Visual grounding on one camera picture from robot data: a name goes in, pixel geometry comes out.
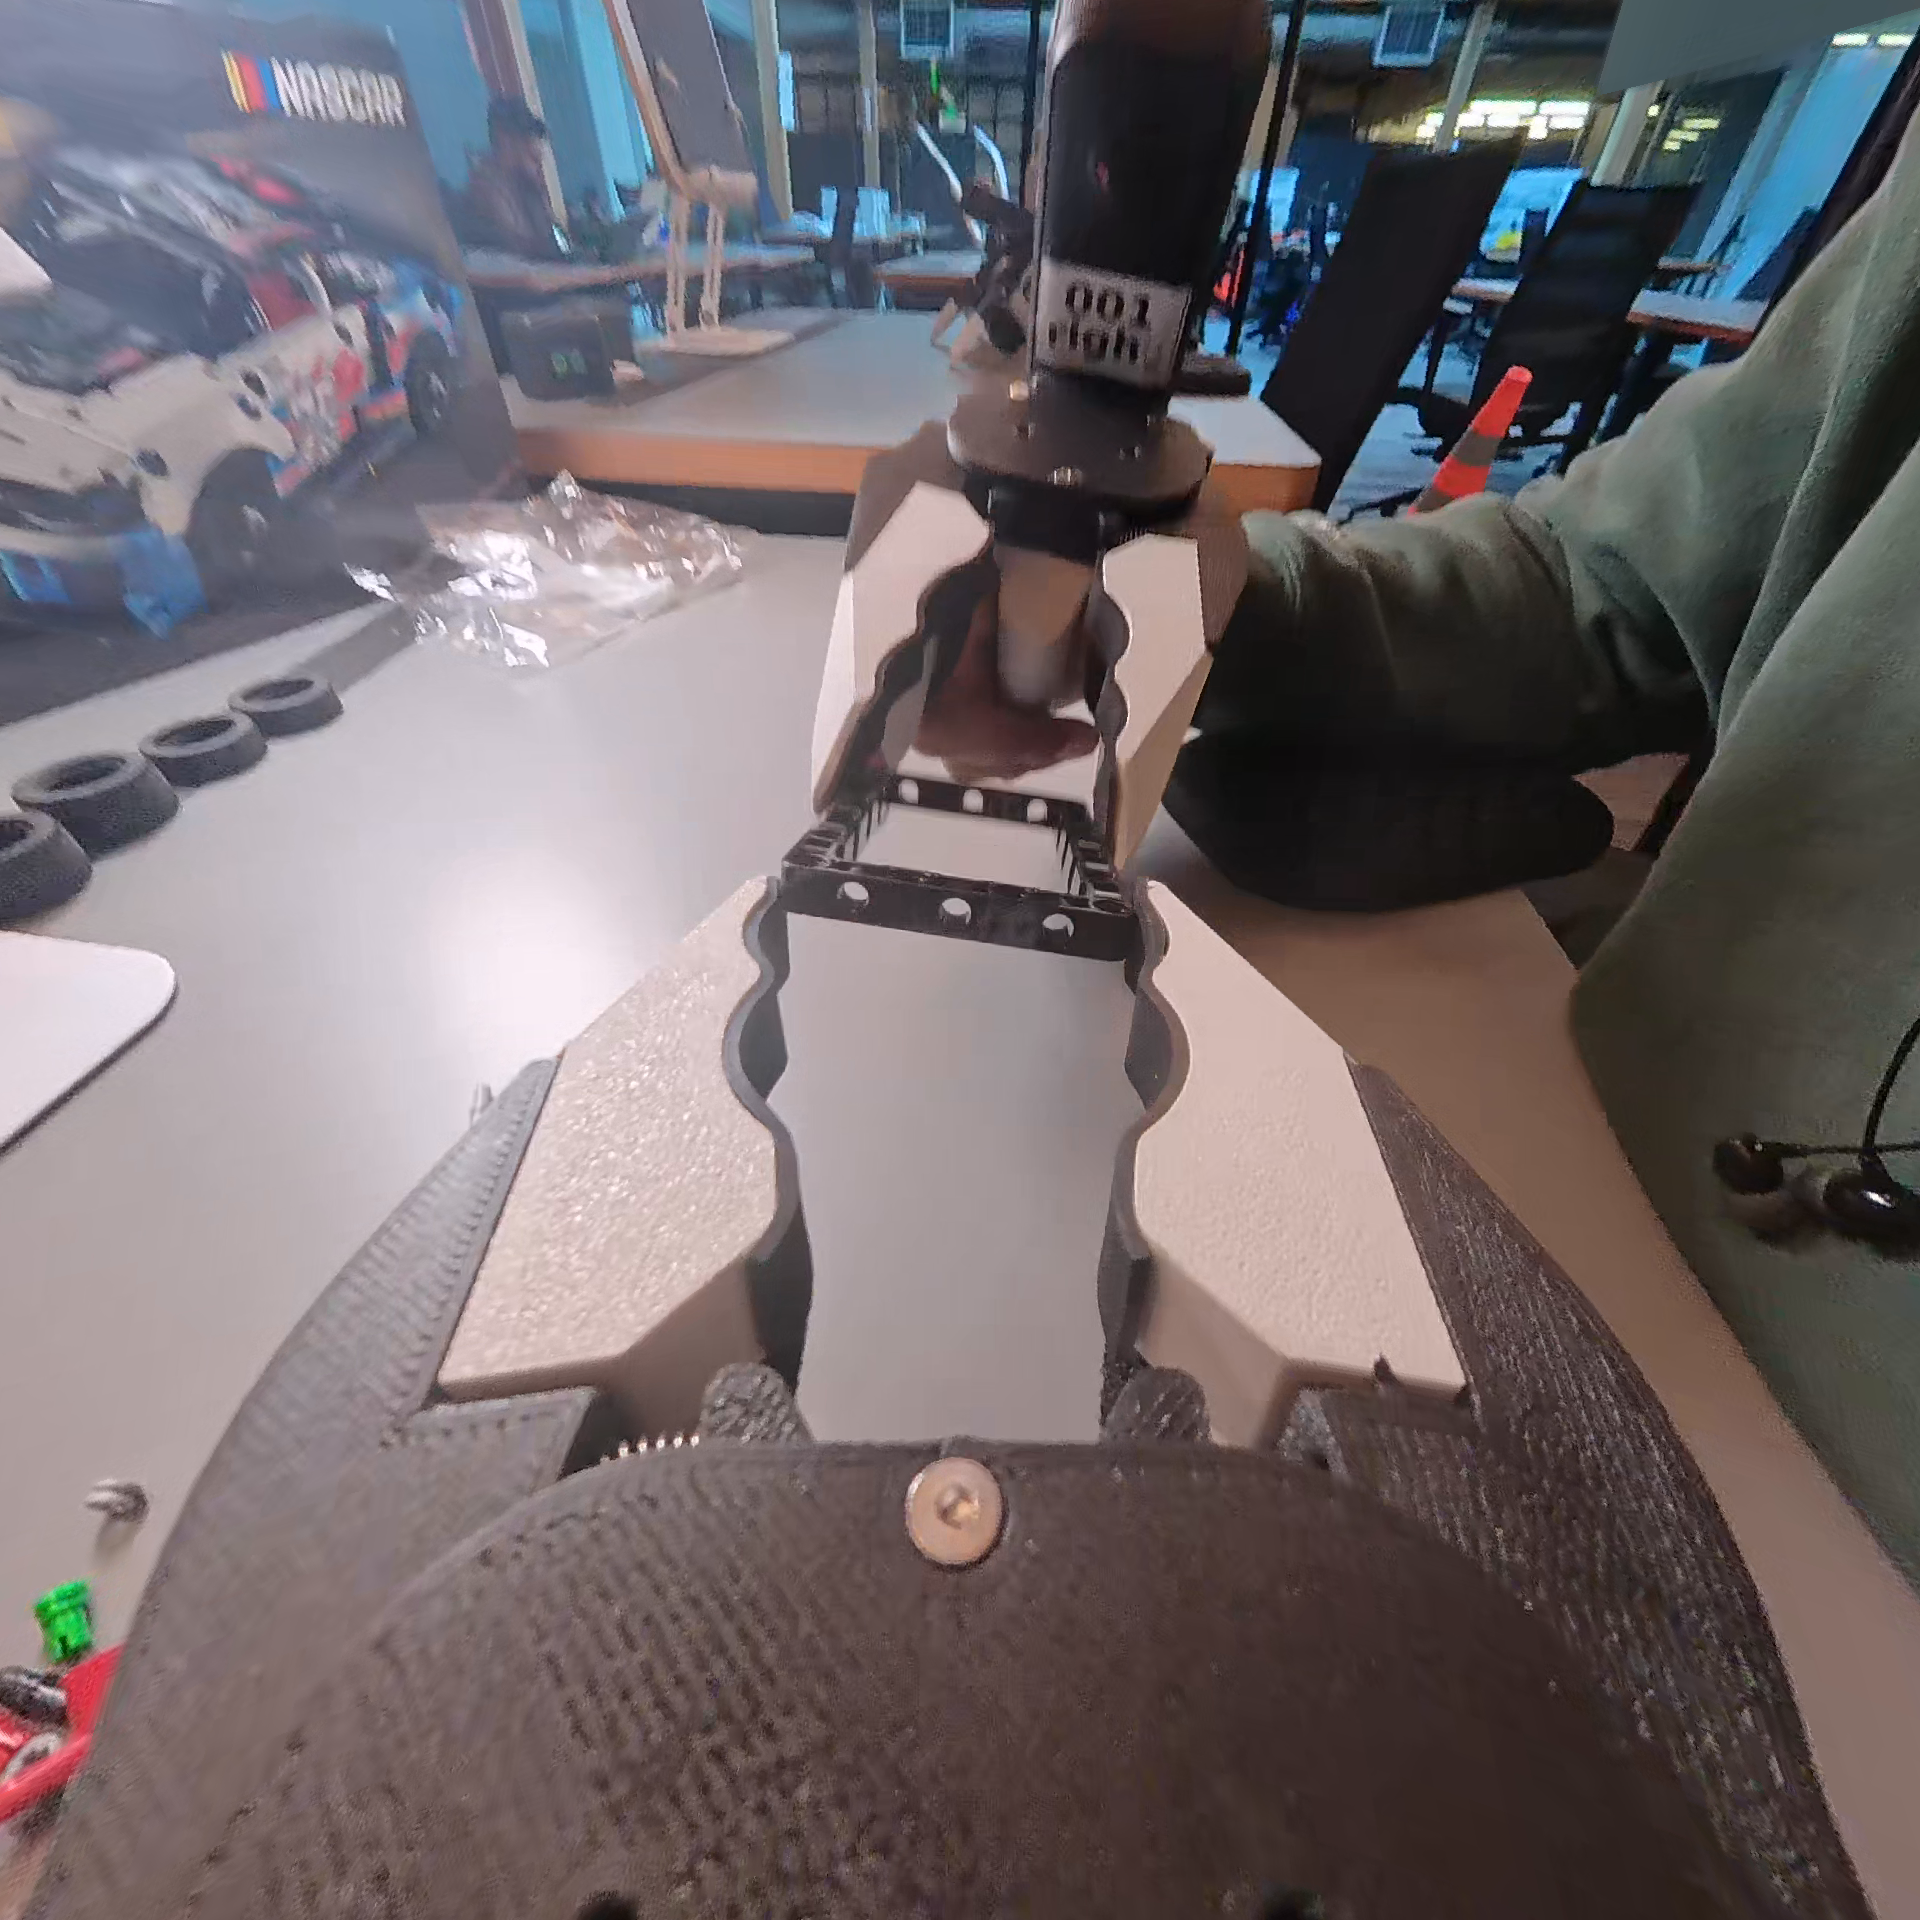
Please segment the empty clear plastic bag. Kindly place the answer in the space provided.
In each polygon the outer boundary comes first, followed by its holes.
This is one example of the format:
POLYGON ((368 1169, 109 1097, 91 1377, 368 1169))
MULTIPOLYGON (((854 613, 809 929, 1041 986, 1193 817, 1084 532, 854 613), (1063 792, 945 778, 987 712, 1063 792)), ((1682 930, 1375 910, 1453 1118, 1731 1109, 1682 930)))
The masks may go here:
POLYGON ((413 641, 510 670, 573 665, 745 576, 725 525, 568 472, 520 499, 422 505, 417 521, 347 577, 394 606, 413 641))

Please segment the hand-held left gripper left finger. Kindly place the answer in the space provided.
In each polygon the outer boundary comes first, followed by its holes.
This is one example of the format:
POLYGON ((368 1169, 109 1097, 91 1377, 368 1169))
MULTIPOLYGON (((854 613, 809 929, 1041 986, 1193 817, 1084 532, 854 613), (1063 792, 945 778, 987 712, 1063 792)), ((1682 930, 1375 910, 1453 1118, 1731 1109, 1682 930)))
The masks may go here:
POLYGON ((810 1245, 788 1065, 785 907, 749 878, 560 1051, 438 1390, 605 1396, 644 1439, 690 1431, 717 1373, 800 1385, 810 1245))

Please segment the black lego frame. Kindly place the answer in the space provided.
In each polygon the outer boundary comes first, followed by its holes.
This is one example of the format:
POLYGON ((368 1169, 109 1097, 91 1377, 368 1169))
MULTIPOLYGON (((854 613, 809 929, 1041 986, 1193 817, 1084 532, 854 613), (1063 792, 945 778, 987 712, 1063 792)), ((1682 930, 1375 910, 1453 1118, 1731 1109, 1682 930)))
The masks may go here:
POLYGON ((885 772, 833 799, 784 853, 785 907, 949 942, 1137 964, 1145 930, 1131 882, 1079 799, 885 772), (949 826, 953 851, 881 857, 892 826, 949 826))

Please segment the orange cone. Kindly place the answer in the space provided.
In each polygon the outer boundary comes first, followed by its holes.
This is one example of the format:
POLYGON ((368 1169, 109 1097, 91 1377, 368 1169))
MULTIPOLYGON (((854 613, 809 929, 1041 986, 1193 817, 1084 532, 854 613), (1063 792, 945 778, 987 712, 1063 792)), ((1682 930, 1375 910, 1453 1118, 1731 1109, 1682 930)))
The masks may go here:
POLYGON ((1523 408, 1530 384, 1532 369, 1523 366, 1499 372, 1491 395, 1475 410, 1428 489, 1413 499, 1408 516, 1430 516, 1485 491, 1488 473, 1523 408))

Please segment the wood edged background desk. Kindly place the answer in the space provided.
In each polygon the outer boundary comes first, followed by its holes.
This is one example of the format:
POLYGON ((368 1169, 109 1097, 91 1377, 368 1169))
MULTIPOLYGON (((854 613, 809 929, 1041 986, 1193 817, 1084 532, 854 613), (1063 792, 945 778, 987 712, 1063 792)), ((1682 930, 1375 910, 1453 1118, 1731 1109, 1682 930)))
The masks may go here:
POLYGON ((957 396, 1020 380, 1020 363, 995 356, 955 368, 930 325, 920 316, 843 316, 672 390, 659 356, 617 396, 525 396, 509 377, 502 392, 536 477, 564 472, 768 533, 842 533, 871 460, 945 422, 957 396))

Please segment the person's green hoodie torso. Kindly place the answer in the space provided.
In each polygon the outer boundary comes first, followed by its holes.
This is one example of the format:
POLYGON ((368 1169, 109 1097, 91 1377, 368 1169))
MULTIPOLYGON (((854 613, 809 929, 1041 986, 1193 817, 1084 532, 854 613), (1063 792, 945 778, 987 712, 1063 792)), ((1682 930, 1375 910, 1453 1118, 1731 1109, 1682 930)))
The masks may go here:
POLYGON ((1544 507, 1577 631, 1698 685, 1699 785, 1588 961, 1573 1032, 1680 1257, 1915 1584, 1915 1257, 1765 1245, 1707 1156, 1742 1123, 1836 1139, 1915 1020, 1918 176, 1885 181, 1753 345, 1689 374, 1544 507))

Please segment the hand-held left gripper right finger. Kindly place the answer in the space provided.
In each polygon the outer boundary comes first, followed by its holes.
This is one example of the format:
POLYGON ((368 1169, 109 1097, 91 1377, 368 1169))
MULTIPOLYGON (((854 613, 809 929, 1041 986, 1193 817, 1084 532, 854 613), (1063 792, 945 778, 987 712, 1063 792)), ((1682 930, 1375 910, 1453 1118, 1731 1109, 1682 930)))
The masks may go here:
POLYGON ((1109 1361, 1191 1381, 1208 1436, 1242 1451, 1322 1390, 1450 1421, 1465 1368, 1357 1063, 1167 885, 1133 897, 1139 1118, 1100 1243, 1109 1361))

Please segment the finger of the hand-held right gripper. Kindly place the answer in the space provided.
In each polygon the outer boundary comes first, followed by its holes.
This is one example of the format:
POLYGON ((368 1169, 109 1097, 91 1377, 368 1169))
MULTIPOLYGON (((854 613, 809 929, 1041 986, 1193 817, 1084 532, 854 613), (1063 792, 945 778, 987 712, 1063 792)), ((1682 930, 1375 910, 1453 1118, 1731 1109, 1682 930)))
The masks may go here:
POLYGON ((1092 585, 1092 819, 1120 871, 1162 804, 1212 665, 1199 568, 1194 540, 1135 538, 1100 559, 1092 585))
POLYGON ((810 802, 827 815, 917 741, 927 697, 992 582, 992 533, 964 493, 910 487, 849 553, 814 709, 810 802))

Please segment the pile of lego pieces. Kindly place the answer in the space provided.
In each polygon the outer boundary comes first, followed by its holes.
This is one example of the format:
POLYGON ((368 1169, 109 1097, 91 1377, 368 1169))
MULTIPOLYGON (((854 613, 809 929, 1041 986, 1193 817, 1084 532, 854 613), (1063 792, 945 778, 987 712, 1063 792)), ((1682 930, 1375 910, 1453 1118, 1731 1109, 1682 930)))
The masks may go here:
POLYGON ((32 1600, 37 1663, 1 1669, 1 1826, 46 1812, 83 1769, 125 1646, 100 1638, 91 1581, 32 1600))

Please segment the black office chair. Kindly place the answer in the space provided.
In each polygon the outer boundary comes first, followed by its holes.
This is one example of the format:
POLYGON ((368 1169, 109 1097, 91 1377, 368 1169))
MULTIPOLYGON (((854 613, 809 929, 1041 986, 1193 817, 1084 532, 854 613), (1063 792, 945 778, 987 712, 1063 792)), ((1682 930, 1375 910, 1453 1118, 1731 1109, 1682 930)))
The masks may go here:
POLYGON ((1523 142, 1379 153, 1259 399, 1320 460, 1329 500, 1455 280, 1477 253, 1523 142))
POLYGON ((1479 354, 1473 400, 1513 368, 1530 372, 1514 445, 1551 445, 1564 416, 1592 414, 1632 340, 1629 309, 1673 249, 1693 184, 1573 187, 1479 354))

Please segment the black device with green lights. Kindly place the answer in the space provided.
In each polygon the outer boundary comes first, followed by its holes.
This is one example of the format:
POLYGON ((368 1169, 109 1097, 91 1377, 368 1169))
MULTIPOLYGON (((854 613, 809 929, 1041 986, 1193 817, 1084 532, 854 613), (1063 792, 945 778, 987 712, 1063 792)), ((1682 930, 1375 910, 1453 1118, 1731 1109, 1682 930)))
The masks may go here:
POLYGON ((499 324, 507 372, 527 399, 606 399, 635 372, 623 302, 573 298, 517 307, 499 324))

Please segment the lego set box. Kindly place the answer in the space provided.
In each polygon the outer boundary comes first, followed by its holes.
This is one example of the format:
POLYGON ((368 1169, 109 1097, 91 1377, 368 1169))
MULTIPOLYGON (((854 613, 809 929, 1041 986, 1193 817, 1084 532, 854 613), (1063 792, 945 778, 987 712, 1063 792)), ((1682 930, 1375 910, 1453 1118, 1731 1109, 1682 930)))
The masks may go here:
POLYGON ((357 5, 3 4, 3 625, 265 610, 515 491, 422 77, 357 5))

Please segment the white book stand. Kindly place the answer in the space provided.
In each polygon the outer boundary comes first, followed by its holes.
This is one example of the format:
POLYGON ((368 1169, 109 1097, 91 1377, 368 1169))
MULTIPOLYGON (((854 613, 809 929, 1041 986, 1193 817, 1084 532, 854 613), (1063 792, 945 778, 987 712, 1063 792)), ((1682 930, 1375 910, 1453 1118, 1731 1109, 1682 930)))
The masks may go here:
POLYGON ((158 953, 1 933, 1 1147, 142 1038, 172 1006, 158 953))

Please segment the wooden stand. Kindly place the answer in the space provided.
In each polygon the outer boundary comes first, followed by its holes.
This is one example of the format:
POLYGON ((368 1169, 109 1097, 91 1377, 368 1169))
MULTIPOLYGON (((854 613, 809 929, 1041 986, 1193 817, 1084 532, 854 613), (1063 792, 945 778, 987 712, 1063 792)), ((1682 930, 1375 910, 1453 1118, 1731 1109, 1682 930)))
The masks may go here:
POLYGON ((726 215, 756 209, 759 176, 707 5, 605 2, 602 12, 667 187, 667 349, 732 363, 789 345, 785 331, 721 316, 726 215))

